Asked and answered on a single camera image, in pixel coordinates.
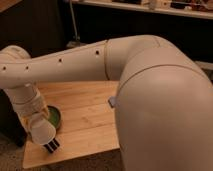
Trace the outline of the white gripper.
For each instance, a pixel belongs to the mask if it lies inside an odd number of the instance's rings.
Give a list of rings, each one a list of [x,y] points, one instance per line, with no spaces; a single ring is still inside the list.
[[[28,125],[29,117],[35,113],[42,113],[45,118],[49,117],[47,104],[39,91],[28,102],[13,102],[12,105],[23,126]]]

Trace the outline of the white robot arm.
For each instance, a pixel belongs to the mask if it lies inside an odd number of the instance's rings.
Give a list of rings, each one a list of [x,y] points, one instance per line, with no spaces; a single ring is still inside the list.
[[[115,120],[125,171],[213,171],[213,83],[155,35],[114,38],[33,58],[0,50],[0,89],[34,143],[53,149],[56,129],[39,82],[116,80]]]

